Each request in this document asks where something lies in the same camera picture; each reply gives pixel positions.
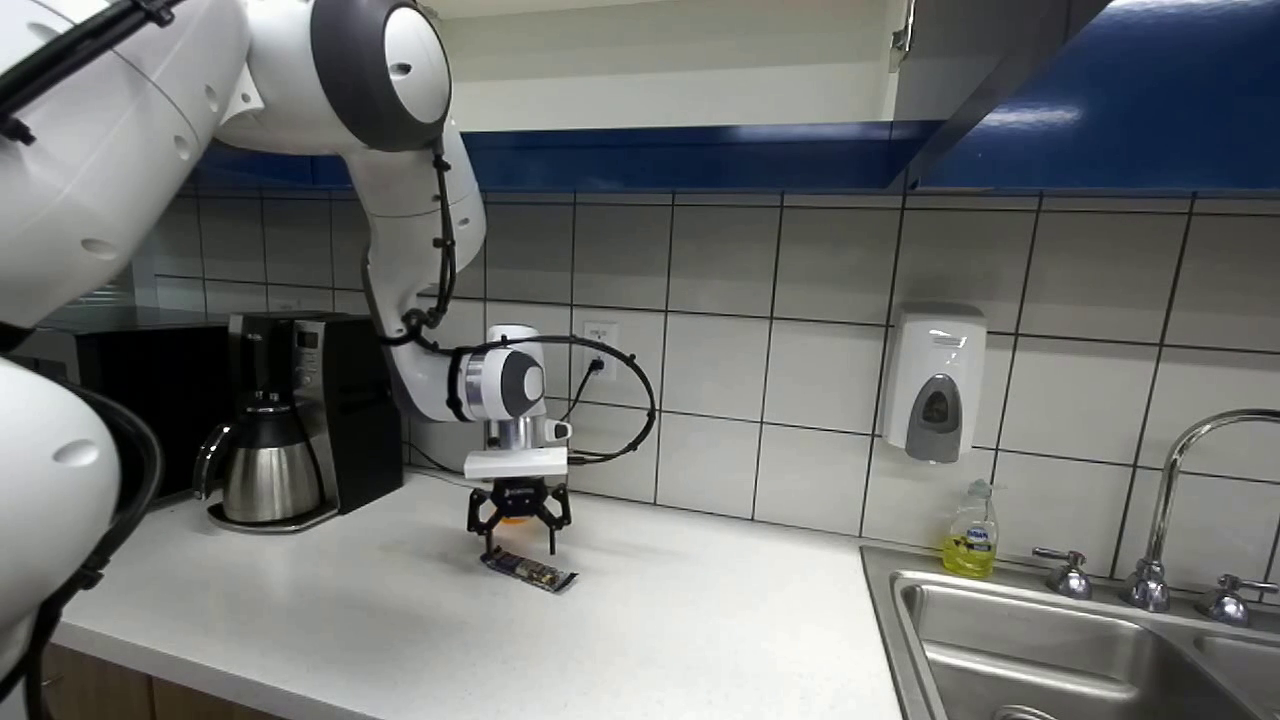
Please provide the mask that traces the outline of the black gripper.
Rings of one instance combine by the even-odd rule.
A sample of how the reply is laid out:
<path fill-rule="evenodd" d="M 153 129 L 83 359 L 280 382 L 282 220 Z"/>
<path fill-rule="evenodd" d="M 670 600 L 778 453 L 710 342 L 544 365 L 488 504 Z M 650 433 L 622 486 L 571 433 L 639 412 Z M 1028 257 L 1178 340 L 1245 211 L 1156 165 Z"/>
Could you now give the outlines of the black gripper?
<path fill-rule="evenodd" d="M 536 514 L 546 536 L 546 555 L 561 552 L 561 531 L 571 522 L 571 504 L 565 483 L 515 474 L 490 481 L 466 492 L 466 531 L 490 536 L 490 527 L 506 514 Z"/>

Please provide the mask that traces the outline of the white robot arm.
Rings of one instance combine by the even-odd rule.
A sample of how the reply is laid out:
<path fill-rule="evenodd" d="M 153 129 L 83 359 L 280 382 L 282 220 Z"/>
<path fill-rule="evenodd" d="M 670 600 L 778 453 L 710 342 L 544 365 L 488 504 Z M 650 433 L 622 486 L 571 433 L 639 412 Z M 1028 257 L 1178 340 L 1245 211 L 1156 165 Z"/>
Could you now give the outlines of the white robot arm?
<path fill-rule="evenodd" d="M 483 245 L 426 0 L 0 0 L 0 336 L 113 285 L 176 204 L 328 161 L 368 229 L 365 289 L 426 421 L 540 406 L 520 340 L 449 349 L 442 289 Z"/>

